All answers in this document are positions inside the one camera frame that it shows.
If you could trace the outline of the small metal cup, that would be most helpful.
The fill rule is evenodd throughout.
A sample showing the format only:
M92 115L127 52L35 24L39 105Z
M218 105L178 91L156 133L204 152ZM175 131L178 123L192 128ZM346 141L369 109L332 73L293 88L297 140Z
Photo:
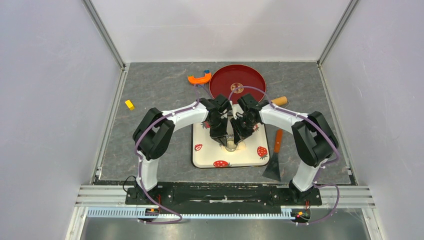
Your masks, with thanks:
M237 150L238 145L235 144L233 141L227 141L227 145L225 146L225 149L228 152L234 152Z

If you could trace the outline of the strawberry pattern tray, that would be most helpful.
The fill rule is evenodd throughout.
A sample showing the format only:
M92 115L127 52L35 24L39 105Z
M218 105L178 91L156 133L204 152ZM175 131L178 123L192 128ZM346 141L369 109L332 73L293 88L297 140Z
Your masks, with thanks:
M225 152L218 142L210 138L206 122L192 125L192 163L200 169L241 168L267 165L270 159L265 126L261 123L253 127L254 133L242 142L245 150ZM234 131L227 125L227 141L234 141Z

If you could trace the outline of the wooden dough roller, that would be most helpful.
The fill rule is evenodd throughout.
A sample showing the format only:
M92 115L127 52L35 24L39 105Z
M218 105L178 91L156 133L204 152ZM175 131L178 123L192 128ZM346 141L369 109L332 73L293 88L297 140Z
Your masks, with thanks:
M273 105L278 107L287 107L289 105L289 100L286 96L280 96L270 101Z

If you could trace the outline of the white dough piece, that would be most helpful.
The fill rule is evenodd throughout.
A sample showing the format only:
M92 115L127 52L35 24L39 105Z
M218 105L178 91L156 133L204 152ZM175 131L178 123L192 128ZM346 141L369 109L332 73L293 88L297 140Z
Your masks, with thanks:
M237 144L237 149L236 149L234 152L228 152L228 151L226 150L225 146L223 146L223 145L221 146L221 149L222 149L223 151L227 152L227 153L234 153L234 152L236 152L236 151L244 151L244 150L246 149L246 145L245 145L245 143L244 143L244 142L241 142L241 143Z

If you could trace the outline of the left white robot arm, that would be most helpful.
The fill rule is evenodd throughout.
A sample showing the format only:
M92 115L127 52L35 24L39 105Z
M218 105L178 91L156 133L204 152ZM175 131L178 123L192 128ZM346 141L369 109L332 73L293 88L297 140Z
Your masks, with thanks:
M158 184L158 159L167 151L172 135L181 128L195 123L209 125L210 138L221 146L228 145L228 119L224 117L232 110L231 102L223 95L215 99L198 98L193 103L177 109L160 111L153 107L148 110L134 131L134 153L138 157L137 196L145 204L157 198L154 187Z

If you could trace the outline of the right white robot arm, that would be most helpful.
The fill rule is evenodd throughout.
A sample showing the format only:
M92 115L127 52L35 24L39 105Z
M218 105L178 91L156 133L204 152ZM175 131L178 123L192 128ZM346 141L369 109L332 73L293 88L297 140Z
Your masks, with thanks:
M302 204L309 198L320 167L332 154L340 157L338 141L322 113L294 112L279 107L267 100L258 102L251 94L237 100L241 116L231 119L234 142L239 144L249 138L256 124L272 125L293 135L301 163L289 183L289 199Z

